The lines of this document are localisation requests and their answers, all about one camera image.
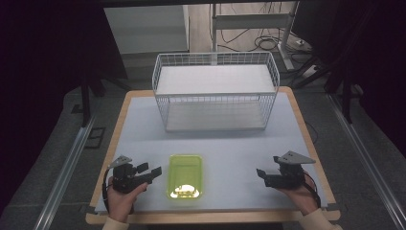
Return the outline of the pale grey table mat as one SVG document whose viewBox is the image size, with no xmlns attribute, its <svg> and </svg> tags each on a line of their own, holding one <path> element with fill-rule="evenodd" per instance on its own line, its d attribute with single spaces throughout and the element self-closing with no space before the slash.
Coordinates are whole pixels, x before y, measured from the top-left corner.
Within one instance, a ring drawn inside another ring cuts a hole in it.
<svg viewBox="0 0 406 230">
<path fill-rule="evenodd" d="M 124 155 L 134 165 L 147 162 L 162 174 L 136 201 L 139 212 L 242 211 L 292 209 L 283 193 L 267 188 L 258 177 L 261 169 L 279 172 L 273 160 L 293 150 L 309 155 L 291 102 L 285 93 L 275 101 L 265 130 L 166 132 L 155 99 L 132 99 L 119 132 L 115 158 Z M 167 195 L 169 158 L 174 154 L 202 159 L 203 192 L 198 198 Z"/>
</svg>

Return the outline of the person's right hand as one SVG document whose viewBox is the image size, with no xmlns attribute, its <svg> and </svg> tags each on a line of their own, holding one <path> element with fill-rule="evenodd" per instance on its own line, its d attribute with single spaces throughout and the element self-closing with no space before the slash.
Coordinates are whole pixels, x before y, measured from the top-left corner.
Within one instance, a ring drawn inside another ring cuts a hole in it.
<svg viewBox="0 0 406 230">
<path fill-rule="evenodd" d="M 318 201 L 314 196 L 316 192 L 314 181 L 307 173 L 304 174 L 304 178 L 304 185 L 295 190 L 280 189 L 280 192 L 293 202 L 303 216 L 319 209 Z"/>
</svg>

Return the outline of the white cabinet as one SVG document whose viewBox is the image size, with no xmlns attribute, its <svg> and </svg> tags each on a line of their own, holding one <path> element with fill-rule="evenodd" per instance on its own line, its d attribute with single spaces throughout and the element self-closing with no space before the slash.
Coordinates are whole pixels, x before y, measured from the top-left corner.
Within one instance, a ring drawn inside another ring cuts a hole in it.
<svg viewBox="0 0 406 230">
<path fill-rule="evenodd" d="M 105 8 L 104 13 L 121 54 L 190 49 L 186 5 Z"/>
</svg>

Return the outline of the aluminium floor rail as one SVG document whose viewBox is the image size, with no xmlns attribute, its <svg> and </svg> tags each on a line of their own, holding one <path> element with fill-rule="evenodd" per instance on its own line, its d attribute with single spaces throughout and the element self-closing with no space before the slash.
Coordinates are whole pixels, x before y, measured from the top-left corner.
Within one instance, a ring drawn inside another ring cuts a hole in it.
<svg viewBox="0 0 406 230">
<path fill-rule="evenodd" d="M 92 115 L 87 124 L 79 129 L 73 146 L 69 150 L 64 164 L 59 172 L 56 182 L 49 193 L 49 196 L 37 218 L 33 230 L 49 230 L 55 218 L 57 209 L 66 192 L 67 186 L 72 178 L 73 172 L 79 161 L 80 155 L 94 125 L 96 116 Z"/>
<path fill-rule="evenodd" d="M 384 177 L 376 167 L 375 163 L 370 156 L 366 146 L 359 137 L 353 124 L 349 123 L 345 116 L 342 114 L 342 106 L 334 95 L 327 94 L 327 98 L 338 118 L 341 126 L 348 135 L 353 148 L 358 155 L 361 164 L 363 165 L 367 175 L 369 176 L 375 190 L 380 196 L 389 216 L 397 230 L 406 230 L 406 212 L 400 205 L 399 200 L 396 198 L 393 190 L 384 180 Z"/>
</svg>

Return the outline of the green plastic tray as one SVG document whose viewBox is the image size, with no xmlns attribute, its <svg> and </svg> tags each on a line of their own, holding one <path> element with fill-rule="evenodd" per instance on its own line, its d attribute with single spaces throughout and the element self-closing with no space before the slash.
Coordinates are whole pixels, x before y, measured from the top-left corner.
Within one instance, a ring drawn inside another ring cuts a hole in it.
<svg viewBox="0 0 406 230">
<path fill-rule="evenodd" d="M 203 163 L 199 155 L 174 154 L 169 158 L 167 196 L 195 199 L 202 195 Z"/>
</svg>

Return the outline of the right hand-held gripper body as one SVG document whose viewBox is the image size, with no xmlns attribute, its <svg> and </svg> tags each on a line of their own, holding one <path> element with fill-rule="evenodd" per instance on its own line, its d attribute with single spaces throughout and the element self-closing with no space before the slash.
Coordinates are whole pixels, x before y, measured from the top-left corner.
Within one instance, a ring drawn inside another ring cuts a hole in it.
<svg viewBox="0 0 406 230">
<path fill-rule="evenodd" d="M 302 164 L 314 164 L 315 160 L 301 155 L 295 151 L 288 151 L 283 156 L 275 156 L 274 161 L 280 166 L 280 175 L 272 175 L 279 178 L 282 183 L 277 189 L 297 189 L 305 182 L 305 171 Z"/>
</svg>

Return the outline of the white power strip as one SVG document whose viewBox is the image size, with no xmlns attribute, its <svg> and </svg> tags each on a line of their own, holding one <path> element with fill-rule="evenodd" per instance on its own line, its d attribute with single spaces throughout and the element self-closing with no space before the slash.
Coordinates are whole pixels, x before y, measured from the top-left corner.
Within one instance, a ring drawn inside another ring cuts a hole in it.
<svg viewBox="0 0 406 230">
<path fill-rule="evenodd" d="M 296 39 L 294 41 L 294 45 L 298 50 L 305 51 L 305 52 L 311 52 L 312 51 L 311 45 L 309 43 L 307 43 L 303 39 Z"/>
</svg>

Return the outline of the dark curtain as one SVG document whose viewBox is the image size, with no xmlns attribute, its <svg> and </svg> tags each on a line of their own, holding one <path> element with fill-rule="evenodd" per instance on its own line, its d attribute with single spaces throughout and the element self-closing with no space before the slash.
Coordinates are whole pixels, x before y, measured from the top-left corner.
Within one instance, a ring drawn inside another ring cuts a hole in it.
<svg viewBox="0 0 406 230">
<path fill-rule="evenodd" d="M 45 146 L 65 95 L 123 78 L 100 0 L 0 0 L 0 215 Z"/>
<path fill-rule="evenodd" d="M 361 87 L 361 105 L 406 157 L 406 0 L 301 0 L 293 33 Z"/>
</svg>

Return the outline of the grey metal stand frame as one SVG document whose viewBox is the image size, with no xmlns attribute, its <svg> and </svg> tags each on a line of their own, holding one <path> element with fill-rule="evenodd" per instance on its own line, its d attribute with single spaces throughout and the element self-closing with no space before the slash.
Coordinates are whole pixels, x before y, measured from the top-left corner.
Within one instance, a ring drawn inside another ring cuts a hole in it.
<svg viewBox="0 0 406 230">
<path fill-rule="evenodd" d="M 217 51 L 217 31 L 244 29 L 280 29 L 283 35 L 276 43 L 279 54 L 287 71 L 294 69 L 287 53 L 287 41 L 295 19 L 299 1 L 293 1 L 286 13 L 218 14 L 219 7 L 211 4 L 212 51 Z"/>
</svg>

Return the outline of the person's left hand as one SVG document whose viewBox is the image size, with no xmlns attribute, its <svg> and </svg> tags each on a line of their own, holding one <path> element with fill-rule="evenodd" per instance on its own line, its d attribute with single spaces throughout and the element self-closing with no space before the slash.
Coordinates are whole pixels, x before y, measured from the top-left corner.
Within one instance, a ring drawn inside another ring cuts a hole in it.
<svg viewBox="0 0 406 230">
<path fill-rule="evenodd" d="M 123 194 L 113 188 L 112 181 L 113 178 L 110 177 L 108 180 L 109 187 L 107 188 L 108 216 L 118 222 L 126 223 L 137 197 L 147 190 L 148 184 L 143 183 L 130 193 Z"/>
</svg>

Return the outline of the black tripod stand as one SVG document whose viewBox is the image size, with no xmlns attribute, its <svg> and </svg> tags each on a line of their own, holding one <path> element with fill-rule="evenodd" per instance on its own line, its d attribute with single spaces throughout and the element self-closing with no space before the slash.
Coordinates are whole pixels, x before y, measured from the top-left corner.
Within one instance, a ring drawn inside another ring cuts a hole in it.
<svg viewBox="0 0 406 230">
<path fill-rule="evenodd" d="M 297 83 L 292 83 L 292 88 L 299 89 L 311 82 L 328 75 L 327 81 L 324 85 L 324 90 L 328 94 L 335 94 L 342 86 L 341 94 L 341 112 L 344 118 L 351 124 L 350 117 L 350 100 L 351 100 L 351 80 L 350 68 L 348 67 L 348 60 L 345 57 L 338 57 L 332 63 L 324 65 L 314 74 L 301 80 Z"/>
<path fill-rule="evenodd" d="M 131 90 L 131 87 L 129 85 L 119 81 L 116 78 L 112 78 L 101 71 L 96 71 L 92 74 L 82 74 L 80 77 L 82 127 L 86 127 L 87 125 L 89 125 L 91 120 L 91 104 L 89 92 L 92 92 L 96 97 L 103 97 L 105 95 L 106 89 L 102 84 L 102 80 L 109 81 L 119 88 L 122 88 L 126 92 Z"/>
</svg>

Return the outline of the black floor plate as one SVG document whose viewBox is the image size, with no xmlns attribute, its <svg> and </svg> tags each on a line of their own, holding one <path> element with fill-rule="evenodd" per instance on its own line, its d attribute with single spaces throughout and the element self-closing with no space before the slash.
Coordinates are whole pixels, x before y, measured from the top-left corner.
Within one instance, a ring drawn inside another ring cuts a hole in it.
<svg viewBox="0 0 406 230">
<path fill-rule="evenodd" d="M 85 143 L 86 149 L 96 150 L 102 145 L 102 140 L 105 134 L 104 127 L 93 127 L 88 135 L 87 141 Z"/>
</svg>

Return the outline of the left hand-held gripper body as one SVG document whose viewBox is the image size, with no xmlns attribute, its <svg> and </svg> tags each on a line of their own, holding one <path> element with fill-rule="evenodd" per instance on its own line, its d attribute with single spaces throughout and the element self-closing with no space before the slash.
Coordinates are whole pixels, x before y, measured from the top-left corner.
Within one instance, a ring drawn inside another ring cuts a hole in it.
<svg viewBox="0 0 406 230">
<path fill-rule="evenodd" d="M 143 184 L 143 173 L 136 173 L 136 167 L 131 161 L 131 158 L 121 155 L 108 166 L 113 170 L 113 188 L 123 194 L 128 194 Z"/>
</svg>

